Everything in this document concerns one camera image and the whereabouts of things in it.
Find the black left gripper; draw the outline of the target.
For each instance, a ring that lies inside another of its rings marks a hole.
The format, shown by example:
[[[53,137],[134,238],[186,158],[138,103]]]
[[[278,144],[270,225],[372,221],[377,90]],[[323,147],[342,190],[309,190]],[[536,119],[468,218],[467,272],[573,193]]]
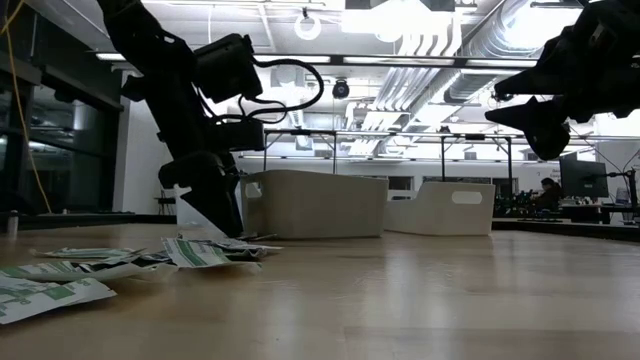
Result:
[[[165,188],[175,185],[194,191],[180,198],[228,237],[244,231],[232,187],[238,170],[233,154],[265,148],[264,126],[255,120],[225,123],[213,119],[164,119],[157,122],[158,138],[172,160],[161,166],[158,177]]]

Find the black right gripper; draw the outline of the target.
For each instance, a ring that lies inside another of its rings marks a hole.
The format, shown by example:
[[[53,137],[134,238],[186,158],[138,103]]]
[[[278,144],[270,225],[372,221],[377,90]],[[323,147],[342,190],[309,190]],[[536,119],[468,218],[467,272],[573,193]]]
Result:
[[[556,159],[568,145],[567,117],[586,121],[598,113],[626,117],[639,107],[633,93],[639,85],[639,22],[579,20],[549,40],[541,67],[498,82],[494,92],[506,95],[554,95],[539,102],[487,111],[491,122],[522,131],[539,159]]]

